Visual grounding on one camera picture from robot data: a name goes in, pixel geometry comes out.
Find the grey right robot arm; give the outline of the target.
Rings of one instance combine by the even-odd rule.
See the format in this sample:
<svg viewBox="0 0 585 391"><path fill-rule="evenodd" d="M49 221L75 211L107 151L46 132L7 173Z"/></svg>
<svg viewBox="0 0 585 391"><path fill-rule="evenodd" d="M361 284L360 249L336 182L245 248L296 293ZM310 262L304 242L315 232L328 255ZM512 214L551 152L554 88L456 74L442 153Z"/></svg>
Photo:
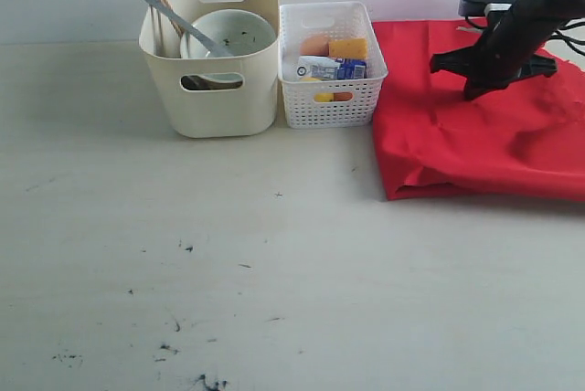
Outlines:
<svg viewBox="0 0 585 391"><path fill-rule="evenodd" d="M521 80L556 74L556 60L537 51L570 21L584 17L584 0L460 0L458 15L484 17L487 24L473 45L433 55L430 72L464 77L464 97L474 100Z"/></svg>

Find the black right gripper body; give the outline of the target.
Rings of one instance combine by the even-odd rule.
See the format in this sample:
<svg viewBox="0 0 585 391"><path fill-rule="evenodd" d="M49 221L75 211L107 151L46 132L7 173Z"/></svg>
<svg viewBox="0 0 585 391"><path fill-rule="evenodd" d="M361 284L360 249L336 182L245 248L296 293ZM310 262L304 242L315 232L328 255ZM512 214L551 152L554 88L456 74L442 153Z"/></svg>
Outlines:
<svg viewBox="0 0 585 391"><path fill-rule="evenodd" d="M487 29L473 46L472 90L504 90L510 84L557 73L555 59L537 51L558 30L551 18L526 18L512 11L490 13Z"/></svg>

